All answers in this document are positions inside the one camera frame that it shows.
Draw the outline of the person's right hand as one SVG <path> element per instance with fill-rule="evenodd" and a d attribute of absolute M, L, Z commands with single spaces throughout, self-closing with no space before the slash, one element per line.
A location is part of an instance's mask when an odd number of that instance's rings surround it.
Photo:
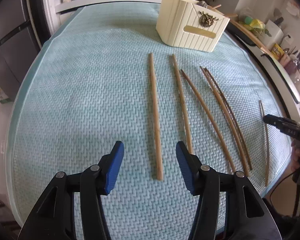
<path fill-rule="evenodd" d="M 293 172 L 296 171 L 300 167 L 300 163 L 299 163 L 299 161 L 300 161 L 300 146 L 297 146 L 298 142 L 299 141 L 293 139 L 292 144 L 291 144 L 291 146 L 292 146 L 291 167 L 292 167 Z"/>

